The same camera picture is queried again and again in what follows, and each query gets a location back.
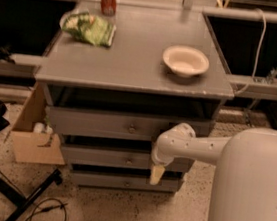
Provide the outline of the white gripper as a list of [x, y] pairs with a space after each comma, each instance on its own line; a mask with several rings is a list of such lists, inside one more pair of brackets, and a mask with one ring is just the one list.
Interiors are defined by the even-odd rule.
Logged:
[[174, 161], [174, 156], [167, 146], [156, 142], [152, 146], [151, 158], [155, 165], [151, 169], [150, 184], [157, 185], [166, 170], [164, 166], [169, 166]]

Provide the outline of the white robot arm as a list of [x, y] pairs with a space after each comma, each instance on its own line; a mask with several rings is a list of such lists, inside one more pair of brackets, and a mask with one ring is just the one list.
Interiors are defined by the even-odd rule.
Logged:
[[231, 137], [197, 137], [181, 123], [153, 144], [150, 183], [175, 159], [215, 167], [208, 221], [277, 221], [277, 130], [250, 128]]

